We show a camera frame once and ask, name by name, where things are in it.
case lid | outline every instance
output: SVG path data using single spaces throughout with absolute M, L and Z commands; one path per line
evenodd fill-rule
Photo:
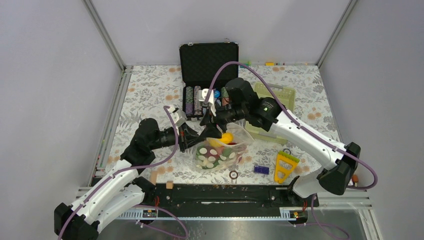
M 182 81 L 186 86 L 209 87 L 215 73 L 225 63 L 239 61 L 236 42 L 189 43 L 179 47 Z M 239 66 L 230 65 L 218 76 L 215 86 L 221 87 L 239 76 Z

gray floor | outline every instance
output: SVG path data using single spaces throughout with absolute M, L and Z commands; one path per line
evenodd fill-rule
M 315 211 L 321 223 L 335 224 L 350 234 L 351 240 L 366 239 L 359 215 L 354 210 Z M 313 223 L 310 215 L 308 223 Z M 190 240 L 331 240 L 318 226 L 292 227 L 283 221 L 184 221 Z M 151 223 L 163 230 L 184 235 L 184 230 L 174 220 Z M 343 233 L 336 229 L 330 232 L 340 238 Z M 115 220 L 100 234 L 99 240 L 172 240 L 176 239 L 147 228 L 140 228 L 131 220 Z

floral pattern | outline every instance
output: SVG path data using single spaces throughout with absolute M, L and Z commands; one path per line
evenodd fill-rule
M 336 123 L 316 66 L 253 66 L 252 68 L 263 76 L 267 83 L 294 88 L 296 90 L 294 114 L 327 137 L 339 141 Z M 252 87 L 259 81 L 244 68 L 239 69 L 239 77 L 249 81 Z M 141 119 L 156 119 L 160 129 L 171 125 L 163 106 L 181 107 L 183 87 L 179 66 L 133 67 L 106 171 L 112 169 L 120 159 L 120 154 L 130 143 Z M 199 121 L 187 121 L 187 124 L 198 132 L 202 130 Z M 290 149 L 291 154 L 300 159 L 300 163 L 285 183 L 289 183 L 297 175 L 306 175 L 321 166 L 308 153 L 290 142 L 281 145 L 256 139 L 248 146 L 243 159 L 227 169 L 202 172 L 195 168 L 193 155 L 177 151 L 167 163 L 153 169 L 148 168 L 141 175 L 149 179 L 151 171 L 157 171 L 158 183 L 173 181 L 186 184 L 277 184 L 274 182 L 277 152 L 285 148 Z M 153 162 L 162 161 L 171 151 L 171 147 L 154 150 L 156 159 Z M 254 165 L 269 167 L 269 175 L 254 173 Z M 235 180 L 229 176 L 233 170 L 238 172 L 238 178 Z

wooden block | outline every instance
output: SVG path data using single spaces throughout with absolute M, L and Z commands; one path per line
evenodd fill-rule
M 151 173 L 150 173 L 150 182 L 153 185 L 156 185 L 156 179 L 158 179 L 158 171 L 151 171 Z
M 174 187 L 173 181 L 167 181 L 166 182 L 166 189 L 172 189 Z

white wall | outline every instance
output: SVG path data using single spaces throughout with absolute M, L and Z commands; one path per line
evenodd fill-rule
M 423 16 L 422 0 L 359 1 L 321 68 L 343 140 L 378 173 L 369 194 L 385 240 L 424 236 Z
M 180 44 L 240 44 L 240 60 L 315 63 L 349 0 L 93 0 L 128 65 L 179 64 Z
M 14 0 L 0 3 L 0 73 L 0 239 L 55 239 L 53 211 L 87 184 L 120 70 L 82 1 Z

